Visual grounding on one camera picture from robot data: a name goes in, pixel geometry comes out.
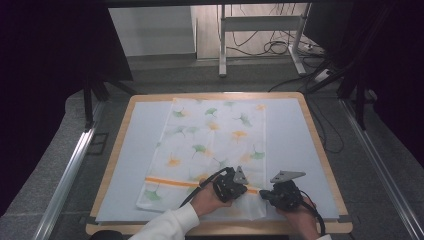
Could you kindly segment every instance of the wooden frame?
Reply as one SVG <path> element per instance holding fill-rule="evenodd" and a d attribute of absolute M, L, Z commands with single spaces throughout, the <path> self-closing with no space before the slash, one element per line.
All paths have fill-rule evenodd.
<path fill-rule="evenodd" d="M 130 99 L 121 127 L 118 132 L 112 153 L 107 165 L 102 183 L 100 185 L 97 197 L 90 213 L 91 218 L 95 218 L 99 212 L 100 205 L 106 195 L 107 189 L 112 179 L 113 171 L 118 161 L 119 153 L 125 138 L 131 115 L 137 102 L 171 101 L 173 98 L 194 98 L 204 100 L 247 100 L 247 99 L 280 99 L 296 98 L 299 101 L 305 121 L 311 133 L 317 154 L 319 156 L 324 173 L 327 177 L 331 192 L 339 210 L 340 216 L 348 216 L 346 206 L 343 202 L 340 190 L 337 186 L 327 156 L 321 145 L 317 130 L 309 112 L 305 98 L 297 92 L 280 93 L 187 93 L 187 94 L 158 94 L 158 95 L 137 95 Z M 350 233 L 353 229 L 352 222 L 346 221 L 325 221 L 327 233 Z M 141 224 L 120 225 L 96 225 L 88 223 L 86 231 L 92 235 L 100 230 L 116 230 L 123 234 L 135 234 L 142 228 Z M 289 226 L 287 221 L 233 221 L 233 222 L 201 222 L 198 227 L 193 228 L 187 233 L 189 236 L 207 236 L 207 235 L 288 235 L 295 232 Z"/>

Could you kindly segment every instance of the person's hand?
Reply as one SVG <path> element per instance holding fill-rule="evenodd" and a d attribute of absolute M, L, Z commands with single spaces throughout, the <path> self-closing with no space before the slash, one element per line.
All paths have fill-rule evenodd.
<path fill-rule="evenodd" d="M 208 183 L 202 190 L 200 190 L 190 202 L 199 217 L 211 213 L 221 207 L 231 207 L 232 203 L 232 200 L 226 203 L 219 200 L 213 190 L 212 182 Z"/>
<path fill-rule="evenodd" d="M 314 206 L 308 198 L 303 198 L 310 206 Z M 299 206 L 296 210 L 286 212 L 277 209 L 277 213 L 287 218 L 292 228 L 300 233 L 305 240 L 315 240 L 320 237 L 314 215 L 304 206 Z"/>

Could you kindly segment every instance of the light blue surface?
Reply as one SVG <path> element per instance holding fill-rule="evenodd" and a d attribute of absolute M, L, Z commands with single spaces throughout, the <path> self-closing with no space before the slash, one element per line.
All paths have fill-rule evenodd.
<path fill-rule="evenodd" d="M 280 170 L 305 172 L 305 176 L 294 180 L 296 185 L 317 204 L 324 219 L 337 219 L 339 213 L 297 99 L 240 101 L 267 106 L 267 179 Z M 97 222 L 143 222 L 160 214 L 142 211 L 136 202 L 171 104 L 170 101 L 136 103 Z M 267 219 L 276 218 L 281 216 L 269 206 Z"/>

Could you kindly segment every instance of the floral towel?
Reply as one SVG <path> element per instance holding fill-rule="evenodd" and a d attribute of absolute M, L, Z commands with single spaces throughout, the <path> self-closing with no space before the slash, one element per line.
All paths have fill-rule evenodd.
<path fill-rule="evenodd" d="M 137 206 L 177 209 L 201 178 L 242 166 L 248 192 L 209 218 L 265 217 L 257 194 L 265 186 L 265 109 L 243 101 L 174 99 Z"/>

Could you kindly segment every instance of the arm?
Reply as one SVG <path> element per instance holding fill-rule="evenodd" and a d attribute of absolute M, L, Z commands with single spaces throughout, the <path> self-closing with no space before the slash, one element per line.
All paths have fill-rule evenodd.
<path fill-rule="evenodd" d="M 177 210 L 168 210 L 151 220 L 130 240 L 182 240 L 185 234 L 199 223 L 195 210 L 188 203 Z"/>
<path fill-rule="evenodd" d="M 190 203 L 174 211 L 168 210 L 153 219 L 130 240 L 183 240 L 190 229 L 199 225 L 199 217 L 220 207 L 230 207 L 231 204 L 232 202 L 221 202 L 213 190 L 212 183 L 209 183 Z"/>
<path fill-rule="evenodd" d="M 303 199 L 307 204 L 312 206 L 312 202 L 308 198 Z M 277 213 L 287 218 L 293 229 L 300 233 L 305 240 L 331 240 L 330 235 L 325 235 L 320 238 L 317 230 L 316 220 L 313 214 L 305 207 L 300 206 L 295 211 L 286 212 L 281 209 L 276 209 Z"/>

